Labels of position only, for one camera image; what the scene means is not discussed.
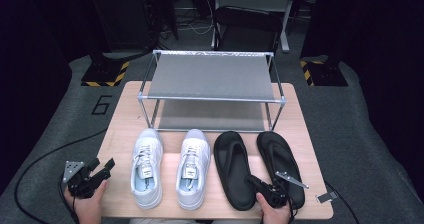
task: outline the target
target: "shoe pair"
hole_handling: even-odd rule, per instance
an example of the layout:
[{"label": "shoe pair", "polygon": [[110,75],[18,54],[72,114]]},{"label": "shoe pair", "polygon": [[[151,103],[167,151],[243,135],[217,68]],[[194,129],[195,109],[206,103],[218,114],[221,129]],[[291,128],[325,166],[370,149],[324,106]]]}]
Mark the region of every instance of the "shoe pair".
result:
[{"label": "shoe pair", "polygon": [[[301,208],[305,202],[303,188],[276,176],[277,171],[284,172],[301,182],[299,168],[287,142],[278,133],[266,131],[258,135],[256,144],[272,184],[283,185],[286,196],[291,200],[291,207]],[[213,151],[228,201],[239,211],[249,210],[255,204],[256,196],[246,181],[251,173],[242,137],[234,131],[224,132],[216,139]]]},{"label": "shoe pair", "polygon": [[[163,143],[159,133],[151,128],[144,130],[134,145],[131,169],[131,191],[140,208],[154,208],[162,199],[162,156]],[[190,130],[181,147],[177,171],[176,191],[182,208],[195,210],[202,205],[210,156],[210,146],[203,132]]]}]

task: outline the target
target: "wire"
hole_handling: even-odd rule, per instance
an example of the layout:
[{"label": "wire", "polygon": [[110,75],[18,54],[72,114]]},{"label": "wire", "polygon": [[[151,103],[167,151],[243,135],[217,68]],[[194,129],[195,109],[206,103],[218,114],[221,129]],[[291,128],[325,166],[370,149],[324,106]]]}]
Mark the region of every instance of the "wire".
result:
[{"label": "wire", "polygon": [[344,204],[347,206],[347,208],[349,209],[350,213],[352,214],[353,218],[355,219],[355,222],[359,224],[358,218],[356,217],[355,213],[353,212],[352,208],[350,207],[350,205],[346,202],[346,200],[342,197],[342,195],[340,195],[340,193],[333,187],[330,185],[330,183],[328,183],[326,180],[324,180],[324,183],[331,188],[331,190],[333,190],[337,196],[344,202]]},{"label": "wire", "polygon": [[15,204],[18,206],[19,210],[21,210],[21,211],[22,211],[25,215],[27,215],[28,217],[30,217],[31,219],[33,219],[33,220],[35,220],[35,221],[37,221],[37,222],[39,222],[39,223],[47,223],[46,221],[41,220],[40,218],[38,218],[38,217],[34,216],[33,214],[31,214],[30,212],[28,212],[27,210],[25,210],[25,208],[23,208],[23,207],[22,207],[22,205],[21,205],[21,203],[19,202],[19,198],[18,198],[18,189],[19,189],[19,184],[21,183],[21,181],[22,181],[23,177],[24,177],[24,176],[25,176],[25,174],[29,171],[29,169],[31,169],[31,167],[33,167],[33,166],[34,166],[37,162],[39,162],[39,161],[40,161],[40,160],[42,160],[43,158],[47,157],[48,155],[51,155],[52,153],[54,153],[54,152],[56,152],[56,151],[59,151],[59,150],[61,150],[61,149],[65,148],[65,147],[68,147],[68,146],[70,146],[70,145],[77,144],[77,143],[79,143],[79,142],[82,142],[82,141],[88,140],[88,139],[90,139],[90,138],[93,138],[93,137],[95,137],[95,136],[98,136],[98,135],[102,134],[103,132],[105,132],[106,130],[107,130],[107,128],[106,128],[106,129],[103,129],[103,130],[101,130],[100,132],[97,132],[97,133],[95,133],[95,134],[93,134],[93,135],[90,135],[90,136],[87,136],[87,137],[84,137],[84,138],[78,139],[78,140],[76,140],[76,141],[73,141],[73,142],[67,143],[67,144],[65,144],[65,145],[63,145],[63,146],[60,146],[60,147],[58,147],[58,148],[55,148],[55,149],[53,149],[53,150],[51,150],[51,151],[47,152],[46,154],[42,155],[41,157],[37,158],[37,159],[36,159],[35,161],[33,161],[31,164],[29,164],[29,165],[28,165],[28,167],[27,167],[27,168],[25,168],[25,170],[23,171],[23,173],[22,173],[22,174],[21,174],[21,176],[19,177],[18,182],[17,182],[17,183],[16,183],[16,185],[15,185],[15,190],[14,190],[14,199],[15,199]]}]

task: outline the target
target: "yellow and black hazard stripe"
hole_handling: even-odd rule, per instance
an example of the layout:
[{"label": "yellow and black hazard stripe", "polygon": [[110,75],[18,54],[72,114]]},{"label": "yellow and black hazard stripe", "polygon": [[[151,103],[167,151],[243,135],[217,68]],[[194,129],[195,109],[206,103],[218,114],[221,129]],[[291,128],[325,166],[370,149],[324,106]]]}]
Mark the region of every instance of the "yellow and black hazard stripe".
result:
[{"label": "yellow and black hazard stripe", "polygon": [[309,69],[308,69],[308,64],[314,65],[314,64],[324,64],[324,63],[321,61],[300,61],[300,66],[302,67],[303,75],[305,76],[308,86],[315,86],[314,80],[312,79],[311,73],[309,72]]},{"label": "yellow and black hazard stripe", "polygon": [[119,74],[116,77],[115,81],[112,81],[112,82],[81,82],[81,86],[92,86],[92,87],[118,86],[121,83],[122,79],[124,78],[125,72],[127,71],[129,64],[130,64],[129,62],[126,62],[122,65],[121,70],[119,71]]}]

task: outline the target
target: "shoe rack shelf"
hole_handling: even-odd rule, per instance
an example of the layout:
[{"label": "shoe rack shelf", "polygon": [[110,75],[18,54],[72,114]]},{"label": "shoe rack shelf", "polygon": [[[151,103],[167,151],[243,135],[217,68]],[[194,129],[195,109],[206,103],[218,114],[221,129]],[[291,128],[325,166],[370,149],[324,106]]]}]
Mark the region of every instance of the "shoe rack shelf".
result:
[{"label": "shoe rack shelf", "polygon": [[[154,50],[138,101],[148,126],[157,130],[273,130],[286,103],[273,63],[269,52]],[[272,90],[271,71],[279,96]],[[147,101],[155,102],[153,110],[146,109]],[[279,105],[273,118],[270,104]]]}]

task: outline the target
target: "black flip-flop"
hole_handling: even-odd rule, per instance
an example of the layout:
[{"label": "black flip-flop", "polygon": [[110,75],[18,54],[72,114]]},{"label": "black flip-flop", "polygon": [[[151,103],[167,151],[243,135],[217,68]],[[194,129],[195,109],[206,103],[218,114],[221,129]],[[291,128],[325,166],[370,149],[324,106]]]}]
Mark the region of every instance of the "black flip-flop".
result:
[{"label": "black flip-flop", "polygon": [[283,184],[289,198],[292,200],[293,209],[301,208],[305,204],[303,187],[277,177],[275,174],[276,171],[287,172],[287,175],[302,182],[296,160],[286,140],[278,133],[266,131],[258,135],[256,144],[271,180]]},{"label": "black flip-flop", "polygon": [[250,174],[246,147],[237,132],[222,133],[213,149],[216,169],[230,204],[239,211],[255,205],[256,196],[244,179]]}]

